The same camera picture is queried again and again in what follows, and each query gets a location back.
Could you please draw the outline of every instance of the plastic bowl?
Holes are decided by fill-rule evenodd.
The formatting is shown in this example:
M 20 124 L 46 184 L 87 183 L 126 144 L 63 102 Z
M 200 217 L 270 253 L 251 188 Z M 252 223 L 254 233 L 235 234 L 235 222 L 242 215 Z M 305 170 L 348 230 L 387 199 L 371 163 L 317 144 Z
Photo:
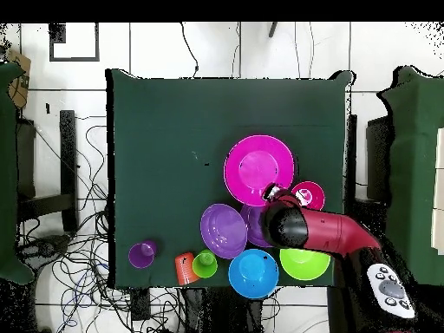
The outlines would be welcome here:
M 284 271 L 301 281 L 322 276 L 330 264 L 329 254 L 302 249 L 282 249 L 279 259 Z
M 240 211 L 240 215 L 244 219 L 248 229 L 248 241 L 262 248 L 271 248 L 272 246 L 264 240 L 264 235 L 262 234 L 260 226 L 260 213 L 263 209 L 263 207 L 244 205 Z
M 237 257 L 246 246 L 244 219 L 227 205 L 214 204 L 206 208 L 200 220 L 200 233 L 208 249 L 224 259 Z
M 265 188 L 289 187 L 295 163 L 290 149 L 269 135 L 252 135 L 237 143 L 225 160 L 224 180 L 230 194 L 248 206 L 263 206 Z
M 278 284 L 278 264 L 269 253 L 260 249 L 242 251 L 230 263 L 228 280 L 243 297 L 267 297 Z
M 323 209 L 325 194 L 317 183 L 313 181 L 303 181 L 293 187 L 291 192 L 299 198 L 303 206 L 318 211 Z

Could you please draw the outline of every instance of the blue bowl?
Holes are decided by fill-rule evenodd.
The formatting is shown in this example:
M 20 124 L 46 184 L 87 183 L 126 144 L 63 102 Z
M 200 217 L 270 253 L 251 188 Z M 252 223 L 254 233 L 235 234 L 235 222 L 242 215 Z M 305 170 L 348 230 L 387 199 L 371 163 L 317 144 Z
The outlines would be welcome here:
M 267 297 L 279 280 L 276 260 L 259 249 L 242 251 L 230 263 L 228 280 L 232 288 L 243 297 L 259 299 Z

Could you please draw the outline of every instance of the green bowl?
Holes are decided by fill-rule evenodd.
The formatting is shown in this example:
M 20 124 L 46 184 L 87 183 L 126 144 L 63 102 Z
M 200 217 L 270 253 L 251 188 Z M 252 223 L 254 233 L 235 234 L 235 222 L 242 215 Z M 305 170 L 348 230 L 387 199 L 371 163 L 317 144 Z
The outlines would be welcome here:
M 279 258 L 284 271 L 301 281 L 322 276 L 330 264 L 330 255 L 318 251 L 282 249 Z
M 193 272 L 200 278 L 209 278 L 218 270 L 216 256 L 205 249 L 193 260 Z

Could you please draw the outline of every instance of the floor tile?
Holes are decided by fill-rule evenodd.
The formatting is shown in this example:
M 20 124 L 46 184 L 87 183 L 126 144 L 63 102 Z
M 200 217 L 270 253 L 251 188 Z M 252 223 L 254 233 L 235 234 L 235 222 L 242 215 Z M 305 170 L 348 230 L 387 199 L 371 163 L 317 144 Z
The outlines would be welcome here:
M 232 76 L 238 45 L 236 25 L 184 22 L 186 40 L 199 64 L 196 77 Z M 179 23 L 131 23 L 131 74 L 143 78 L 191 77 L 195 65 Z
M 329 317 L 326 307 L 281 306 L 279 310 L 278 307 L 273 309 L 273 306 L 267 305 L 262 309 L 262 319 L 264 333 L 273 333 L 273 330 L 274 333 L 308 333 L 309 330 L 313 333 L 311 327 L 328 321 Z M 323 322 L 323 328 L 315 331 L 329 333 L 328 323 Z
M 351 111 L 357 115 L 356 126 L 356 196 L 367 198 L 367 138 L 370 120 L 387 116 L 387 109 L 374 93 L 352 93 Z
M 85 133 L 89 127 L 92 127 L 95 124 L 106 124 L 106 118 L 103 117 L 106 116 L 105 107 L 105 92 L 29 92 L 28 103 L 23 110 L 23 116 L 26 119 L 33 121 L 37 129 L 34 173 L 37 197 L 60 193 L 61 162 L 59 157 L 57 157 L 57 155 L 60 156 L 60 111 L 75 111 L 75 116 L 77 117 L 77 150 L 83 153 L 83 155 L 90 157 L 88 160 L 91 162 L 91 160 L 95 160 L 95 156 L 98 155 L 98 153 L 87 143 Z M 104 132 L 101 134 L 97 133 L 99 130 L 98 128 L 93 130 L 94 131 L 91 131 L 88 134 L 92 144 L 98 145 L 101 150 L 106 150 L 106 148 L 103 147 L 103 144 L 106 145 L 106 134 Z M 86 185 L 91 185 L 88 181 L 89 166 L 81 154 L 77 154 L 77 164 L 80 166 L 78 167 L 77 173 L 84 181 L 78 181 L 78 197 L 85 198 L 88 193 Z M 96 170 L 95 162 L 91 162 L 91 165 L 93 166 L 93 170 Z M 107 169 L 106 167 L 103 167 L 103 170 L 97 175 L 97 179 L 101 182 L 102 186 L 105 186 L 105 183 L 107 182 L 105 180 L 106 177 Z
M 99 201 L 88 200 L 86 202 L 85 208 L 79 211 L 79 223 L 81 224 L 84 219 L 87 219 L 90 215 L 94 214 L 95 211 L 102 210 L 104 206 L 105 206 L 105 201 L 103 200 Z M 41 217 L 40 218 L 41 226 L 39 226 L 36 229 L 36 233 L 32 232 L 31 235 L 40 238 L 46 235 L 62 234 L 63 231 L 62 231 L 61 214 L 54 213 L 54 215 L 58 215 L 59 219 L 57 220 L 56 216 L 51 216 L 52 218 L 50 218 L 48 221 L 45 221 Z M 35 223 L 36 223 L 35 220 L 29 221 L 29 223 L 26 224 L 26 229 L 30 230 L 33 226 L 35 226 Z M 70 255 L 70 257 L 74 260 L 71 261 L 69 259 L 58 259 L 53 264 L 48 264 L 43 268 L 42 273 L 40 274 L 37 281 L 37 287 L 36 287 L 37 303 L 60 304 L 63 292 L 65 292 L 66 289 L 74 288 L 75 283 L 76 282 L 78 283 L 79 280 L 82 278 L 82 276 L 85 274 L 85 271 L 88 268 L 88 265 L 85 264 L 85 262 L 87 262 L 88 258 L 90 258 L 91 256 L 91 253 L 88 252 L 88 250 L 91 251 L 92 249 L 91 246 L 94 247 L 93 251 L 95 251 L 99 257 L 108 260 L 108 243 L 103 244 L 100 240 L 96 240 L 93 243 L 91 239 L 89 241 L 86 241 L 89 239 L 89 237 L 82 236 L 82 234 L 85 235 L 95 234 L 94 218 L 86 222 L 84 227 L 79 231 L 79 233 L 81 234 L 81 236 L 78 236 L 75 239 L 73 239 L 71 245 L 68 248 L 68 252 L 72 251 L 80 252 L 80 254 Z M 73 274 L 72 279 L 69 277 L 67 272 Z M 108 274 L 107 270 L 104 267 L 100 268 L 100 272 L 104 275 Z M 65 293 L 65 298 L 62 300 L 62 302 L 63 303 L 70 302 L 72 304 L 73 301 L 72 297 L 70 297 L 71 294 L 72 291 Z M 95 293 L 95 296 L 96 296 L 95 300 L 100 299 L 100 295 L 98 293 Z
M 62 333 L 131 333 L 123 323 L 130 325 L 130 317 L 127 312 L 118 311 L 121 320 L 117 316 L 117 312 L 111 307 L 99 309 L 95 306 L 87 308 L 78 308 L 74 311 L 72 319 Z M 69 306 L 65 309 L 65 313 L 70 315 L 73 307 Z M 69 319 L 62 313 L 60 306 L 56 305 L 37 305 L 36 319 L 39 329 L 42 327 L 50 327 L 53 333 L 56 333 L 65 322 Z
M 444 211 L 444 168 L 438 168 L 434 179 L 434 208 Z
M 20 52 L 20 23 L 0 24 L 0 44 L 6 43 L 10 43 L 10 49 Z
M 152 305 L 164 305 L 164 303 L 167 303 L 169 305 L 170 303 L 172 305 L 177 304 L 177 289 L 173 287 L 150 287 L 149 293 L 150 293 L 150 303 Z M 180 295 L 180 301 L 183 303 L 183 297 Z
M 278 286 L 274 298 L 283 305 L 327 305 L 326 287 Z M 264 305 L 273 305 L 274 300 L 264 300 Z
M 304 30 L 309 39 L 307 22 Z M 311 22 L 311 30 L 315 45 L 311 78 L 329 79 L 339 70 L 349 70 L 349 22 Z
M 55 57 L 88 57 L 95 39 L 90 27 L 76 31 L 67 24 L 66 44 L 56 44 Z M 105 69 L 129 69 L 129 23 L 99 23 L 100 61 L 50 62 L 49 27 L 46 23 L 22 24 L 23 54 L 31 60 L 30 89 L 105 89 Z
M 328 79 L 348 69 L 348 22 L 296 22 L 296 30 L 294 22 L 278 22 L 273 38 L 270 27 L 242 22 L 243 78 Z
M 436 168 L 444 168 L 444 127 L 438 129 L 436 143 Z
M 271 22 L 242 22 L 242 78 L 298 78 L 294 22 L 279 22 L 273 38 L 269 38 Z M 297 48 L 301 69 L 308 65 L 309 50 Z
M 106 198 L 108 196 L 107 118 L 77 119 L 77 185 L 78 198 Z M 88 196 L 91 187 L 95 188 Z
M 429 75 L 437 75 L 442 62 L 442 31 L 430 40 L 418 23 L 352 22 L 351 68 L 356 73 L 353 90 L 380 91 L 390 87 L 397 67 L 414 65 Z

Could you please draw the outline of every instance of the white floor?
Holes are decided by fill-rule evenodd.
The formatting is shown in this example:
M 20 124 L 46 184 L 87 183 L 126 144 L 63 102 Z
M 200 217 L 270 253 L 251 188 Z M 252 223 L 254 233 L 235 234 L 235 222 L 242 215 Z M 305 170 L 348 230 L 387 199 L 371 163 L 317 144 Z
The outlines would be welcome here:
M 351 111 L 358 116 L 356 182 L 364 185 L 367 182 L 365 127 L 369 120 L 387 113 L 375 93 L 390 86 L 394 69 L 401 65 L 415 65 L 430 75 L 444 71 L 444 46 L 436 23 L 297 23 L 297 52 L 295 23 L 292 22 L 279 23 L 272 39 L 268 37 L 270 22 L 242 22 L 240 48 L 237 48 L 236 22 L 186 22 L 184 26 L 186 39 L 199 62 L 196 76 L 307 78 L 312 44 L 312 78 L 329 78 L 337 70 L 353 70 L 356 81 L 352 86 Z M 22 51 L 31 59 L 29 97 L 23 111 L 24 117 L 33 120 L 41 135 L 59 152 L 59 111 L 75 110 L 78 118 L 77 148 L 88 157 L 93 172 L 100 167 L 101 156 L 87 143 L 85 133 L 90 127 L 97 126 L 89 132 L 88 137 L 106 157 L 104 69 L 125 69 L 133 75 L 146 78 L 179 78 L 192 76 L 195 65 L 178 23 L 100 23 L 99 30 L 99 62 L 50 62 L 47 24 L 24 23 L 21 29 L 19 24 L 10 24 L 6 35 L 13 49 Z M 67 42 L 56 44 L 54 54 L 56 57 L 94 56 L 94 41 L 92 23 L 68 23 Z M 78 164 L 79 174 L 88 182 L 88 164 L 81 155 Z M 39 136 L 36 138 L 35 167 L 37 196 L 59 193 L 59 161 Z M 105 166 L 97 174 L 96 183 L 108 192 L 106 159 Z M 78 187 L 79 206 L 82 207 L 88 189 L 80 181 Z M 357 186 L 356 192 L 358 197 L 365 197 L 365 186 Z M 94 206 L 102 209 L 104 205 L 103 200 L 87 201 L 81 211 L 81 219 L 93 213 Z M 62 232 L 60 214 L 44 216 L 41 220 L 42 225 L 33 235 Z M 30 230 L 34 224 L 35 221 L 26 223 L 25 231 Z M 94 227 L 86 226 L 79 238 L 87 238 L 87 235 L 93 233 Z M 106 256 L 106 245 L 101 246 L 101 252 Z M 63 292 L 68 288 L 67 285 L 73 286 L 73 281 L 63 273 L 62 267 L 64 265 L 60 264 L 54 267 L 54 273 L 61 282 L 53 275 L 51 266 L 43 270 L 36 294 L 39 324 L 49 326 L 54 331 L 63 322 Z M 68 264 L 68 267 L 71 271 L 79 269 L 78 264 Z M 162 290 L 153 292 L 159 295 Z M 69 301 L 71 298 L 70 292 L 65 293 L 62 303 L 72 304 L 73 301 Z M 156 301 L 159 306 L 154 309 L 161 310 L 163 299 Z M 279 291 L 277 299 L 282 304 L 281 310 L 275 323 L 273 320 L 264 321 L 266 333 L 329 333 L 324 288 L 285 288 Z M 67 327 L 63 333 L 85 333 L 85 326 L 98 312 L 95 306 L 88 304 L 85 301 L 84 308 L 80 308 L 74 315 L 74 320 L 80 319 L 81 322 Z M 273 308 L 270 301 L 264 307 L 264 317 L 271 315 Z M 122 313 L 123 319 L 127 318 L 125 314 Z M 155 325 L 151 321 L 145 323 L 144 328 L 150 323 Z M 177 318 L 171 313 L 168 324 L 174 329 L 177 323 Z M 104 310 L 97 317 L 96 326 L 91 327 L 88 333 L 129 331 L 113 310 Z

